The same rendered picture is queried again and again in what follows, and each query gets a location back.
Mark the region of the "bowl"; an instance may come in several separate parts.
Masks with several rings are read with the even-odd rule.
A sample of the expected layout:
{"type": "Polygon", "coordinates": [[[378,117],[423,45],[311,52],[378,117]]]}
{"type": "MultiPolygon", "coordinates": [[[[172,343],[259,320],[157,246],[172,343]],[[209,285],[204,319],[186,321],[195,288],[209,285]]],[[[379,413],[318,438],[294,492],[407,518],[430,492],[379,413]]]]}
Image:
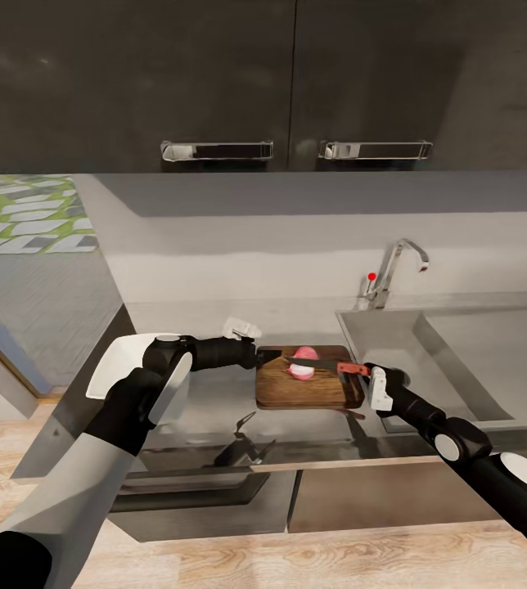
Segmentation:
{"type": "Polygon", "coordinates": [[[142,367],[142,357],[156,336],[166,333],[127,335],[115,339],[97,365],[87,390],[87,398],[105,399],[111,386],[127,378],[135,367],[142,367]]]}

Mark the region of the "parer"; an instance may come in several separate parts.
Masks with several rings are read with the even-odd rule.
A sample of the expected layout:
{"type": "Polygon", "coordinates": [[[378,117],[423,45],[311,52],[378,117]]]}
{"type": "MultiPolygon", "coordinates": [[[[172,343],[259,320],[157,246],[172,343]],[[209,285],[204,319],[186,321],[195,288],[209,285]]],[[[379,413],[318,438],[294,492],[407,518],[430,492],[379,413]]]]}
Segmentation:
{"type": "Polygon", "coordinates": [[[334,370],[338,374],[341,372],[353,373],[354,375],[370,376],[372,369],[365,364],[349,363],[349,362],[324,362],[322,360],[314,359],[299,359],[298,357],[285,357],[288,362],[298,364],[299,366],[314,367],[317,369],[334,370]]]}

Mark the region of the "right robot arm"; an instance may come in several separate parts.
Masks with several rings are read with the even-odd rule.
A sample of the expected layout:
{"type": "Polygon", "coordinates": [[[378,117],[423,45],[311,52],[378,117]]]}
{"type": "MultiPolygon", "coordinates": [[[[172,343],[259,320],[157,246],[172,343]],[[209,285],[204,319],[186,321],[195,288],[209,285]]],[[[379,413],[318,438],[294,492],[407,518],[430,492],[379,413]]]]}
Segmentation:
{"type": "Polygon", "coordinates": [[[399,416],[418,430],[489,505],[527,538],[527,458],[512,452],[490,456],[488,435],[459,417],[445,412],[403,387],[405,373],[365,363],[372,369],[362,376],[368,386],[369,407],[383,420],[399,416]]]}

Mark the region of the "cutting board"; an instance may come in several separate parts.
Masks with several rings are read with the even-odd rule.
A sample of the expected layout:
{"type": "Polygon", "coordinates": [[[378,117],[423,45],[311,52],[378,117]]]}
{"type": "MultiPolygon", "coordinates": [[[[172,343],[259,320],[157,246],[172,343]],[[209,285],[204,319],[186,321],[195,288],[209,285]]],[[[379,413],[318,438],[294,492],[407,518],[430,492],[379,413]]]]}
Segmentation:
{"type": "Polygon", "coordinates": [[[358,375],[345,372],[348,384],[342,383],[334,370],[315,368],[308,380],[298,380],[285,372],[301,347],[313,348],[318,360],[353,363],[349,350],[343,345],[260,346],[259,350],[281,350],[282,355],[256,367],[256,403],[260,406],[326,406],[362,405],[365,394],[358,375]]]}

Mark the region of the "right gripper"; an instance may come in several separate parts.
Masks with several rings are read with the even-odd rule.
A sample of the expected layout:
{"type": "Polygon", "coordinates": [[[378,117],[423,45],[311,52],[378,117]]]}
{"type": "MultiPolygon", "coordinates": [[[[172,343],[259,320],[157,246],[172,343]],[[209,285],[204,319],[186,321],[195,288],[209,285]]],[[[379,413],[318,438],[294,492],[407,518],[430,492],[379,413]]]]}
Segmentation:
{"type": "MultiPolygon", "coordinates": [[[[371,362],[365,363],[368,368],[372,369],[371,362]]],[[[408,422],[408,411],[416,401],[423,399],[412,391],[403,387],[405,381],[405,373],[400,370],[390,370],[385,373],[386,387],[385,391],[389,397],[392,397],[393,403],[391,411],[376,410],[376,414],[383,420],[389,416],[399,416],[404,421],[408,422]]],[[[362,376],[362,380],[366,381],[366,385],[370,384],[369,376],[362,376]]]]}

